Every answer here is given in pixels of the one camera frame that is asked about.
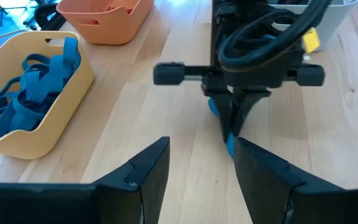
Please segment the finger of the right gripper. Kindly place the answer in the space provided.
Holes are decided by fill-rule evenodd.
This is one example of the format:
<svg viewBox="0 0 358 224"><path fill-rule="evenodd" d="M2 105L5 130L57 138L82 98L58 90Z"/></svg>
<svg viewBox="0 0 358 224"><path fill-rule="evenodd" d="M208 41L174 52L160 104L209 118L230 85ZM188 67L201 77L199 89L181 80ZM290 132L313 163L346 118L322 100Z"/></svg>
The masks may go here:
<svg viewBox="0 0 358 224"><path fill-rule="evenodd" d="M231 124L232 93L226 91L211 91L209 107L221 124L224 142L234 142L234 133Z"/></svg>
<svg viewBox="0 0 358 224"><path fill-rule="evenodd" d="M262 98L271 95L268 90L234 90L234 99L238 112L234 122L234 135L238 136L243 127L244 121L252 107Z"/></svg>

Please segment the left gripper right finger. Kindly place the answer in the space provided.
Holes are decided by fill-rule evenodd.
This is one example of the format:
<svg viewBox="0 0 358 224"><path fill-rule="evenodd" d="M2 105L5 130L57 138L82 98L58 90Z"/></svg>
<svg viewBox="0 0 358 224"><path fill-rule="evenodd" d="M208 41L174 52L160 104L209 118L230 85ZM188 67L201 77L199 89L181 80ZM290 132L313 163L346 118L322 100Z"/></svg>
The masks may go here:
<svg viewBox="0 0 358 224"><path fill-rule="evenodd" d="M346 190L244 139L234 165L253 223L358 223L358 189Z"/></svg>

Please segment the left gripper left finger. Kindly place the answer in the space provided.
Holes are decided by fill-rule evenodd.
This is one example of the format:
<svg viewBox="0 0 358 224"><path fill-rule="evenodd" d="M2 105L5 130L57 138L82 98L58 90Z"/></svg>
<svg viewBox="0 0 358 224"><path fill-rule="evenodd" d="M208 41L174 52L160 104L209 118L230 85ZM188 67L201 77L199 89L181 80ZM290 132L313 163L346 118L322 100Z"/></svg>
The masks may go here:
<svg viewBox="0 0 358 224"><path fill-rule="evenodd" d="M92 183L0 183L0 223L158 223L169 165L164 136Z"/></svg>

